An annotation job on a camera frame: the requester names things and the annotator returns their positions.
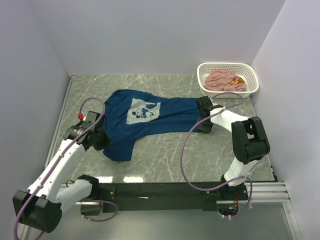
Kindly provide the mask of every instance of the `pink cloth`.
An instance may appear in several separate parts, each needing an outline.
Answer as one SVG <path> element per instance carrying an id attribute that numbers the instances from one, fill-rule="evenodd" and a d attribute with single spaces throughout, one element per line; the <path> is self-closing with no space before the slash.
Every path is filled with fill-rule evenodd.
<path id="1" fill-rule="evenodd" d="M 228 70 L 213 70 L 205 79 L 204 88 L 219 92 L 245 92 L 245 81 Z"/>

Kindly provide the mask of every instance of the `t-shirt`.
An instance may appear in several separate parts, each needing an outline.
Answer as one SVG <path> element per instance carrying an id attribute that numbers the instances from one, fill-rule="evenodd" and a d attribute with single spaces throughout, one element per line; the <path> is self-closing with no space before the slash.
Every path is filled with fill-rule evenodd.
<path id="1" fill-rule="evenodd" d="M 200 115 L 197 99 L 164 98 L 128 89 L 115 91 L 105 102 L 103 126 L 111 144 L 104 149 L 104 155 L 117 162 L 130 161 L 136 140 L 190 131 Z"/>

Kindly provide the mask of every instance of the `gray marble tabletop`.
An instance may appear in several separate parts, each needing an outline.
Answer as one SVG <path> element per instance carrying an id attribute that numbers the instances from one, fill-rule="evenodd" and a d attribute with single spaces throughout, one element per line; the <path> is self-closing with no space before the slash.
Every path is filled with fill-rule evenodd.
<path id="1" fill-rule="evenodd" d="M 197 75 L 194 74 L 103 74 L 75 75 L 71 79 L 67 101 L 63 109 L 59 131 L 55 138 L 54 153 L 62 141 L 67 128 L 78 122 L 81 103 L 91 96 L 107 100 L 118 89 L 132 89 L 155 96 L 173 98 L 201 97 Z M 220 98 L 215 102 L 223 106 L 237 103 L 236 98 Z M 101 111 L 101 104 L 91 100 L 83 108 L 87 111 Z M 231 111 L 253 117 L 251 100 Z M 145 136 L 135 142 L 131 161 L 114 162 L 102 151 L 89 149 L 74 165 L 65 180 L 77 179 L 82 174 L 99 178 L 105 183 L 159 183 L 184 181 L 180 171 L 179 157 L 186 132 L 164 133 Z M 194 182 L 219 181 L 234 159 L 231 133 L 214 125 L 210 134 L 193 133 L 184 151 L 184 168 L 189 180 Z M 257 163 L 251 171 L 253 181 L 274 181 L 268 156 Z"/>

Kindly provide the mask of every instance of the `basket rim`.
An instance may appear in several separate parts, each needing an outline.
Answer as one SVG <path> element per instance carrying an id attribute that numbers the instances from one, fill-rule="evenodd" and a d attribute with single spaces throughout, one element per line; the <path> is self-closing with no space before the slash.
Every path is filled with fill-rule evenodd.
<path id="1" fill-rule="evenodd" d="M 242 65 L 242 66 L 245 66 L 247 67 L 248 69 L 250 69 L 253 73 L 253 76 L 255 77 L 255 80 L 256 80 L 256 88 L 252 91 L 230 91 L 230 93 L 237 93 L 237 94 L 252 94 L 252 93 L 255 93 L 258 89 L 259 89 L 259 81 L 258 81 L 258 77 L 256 75 L 256 72 L 255 70 L 249 66 L 248 64 L 245 64 L 245 63 L 240 63 L 240 62 L 204 62 L 204 63 L 201 63 L 197 69 L 196 69 L 196 76 L 198 78 L 198 83 L 199 83 L 199 86 L 200 88 L 202 88 L 204 91 L 208 92 L 208 93 L 214 93 L 214 94 L 220 94 L 220 93 L 225 93 L 225 91 L 210 91 L 206 88 L 204 88 L 204 86 L 202 86 L 201 84 L 201 80 L 200 80 L 200 68 L 203 66 L 203 65 L 209 65 L 209 64 L 224 64 L 224 65 Z"/>

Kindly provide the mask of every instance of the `plastic basket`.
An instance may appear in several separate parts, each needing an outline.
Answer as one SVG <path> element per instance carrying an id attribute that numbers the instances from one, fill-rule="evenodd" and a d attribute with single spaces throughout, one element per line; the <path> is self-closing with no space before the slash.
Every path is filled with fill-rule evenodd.
<path id="1" fill-rule="evenodd" d="M 247 98 L 250 94 L 256 92 L 259 88 L 259 82 L 257 75 L 252 67 L 244 63 L 228 63 L 228 62 L 205 62 L 198 66 L 197 77 L 199 82 L 199 87 L 202 95 L 208 96 L 210 98 L 217 94 L 223 93 L 223 91 L 210 91 L 204 88 L 205 80 L 207 76 L 213 70 L 229 70 L 235 75 L 241 77 L 245 84 L 247 91 L 234 91 L 233 93 L 240 94 L 243 98 Z M 217 98 L 238 98 L 238 96 L 233 94 L 220 95 Z"/>

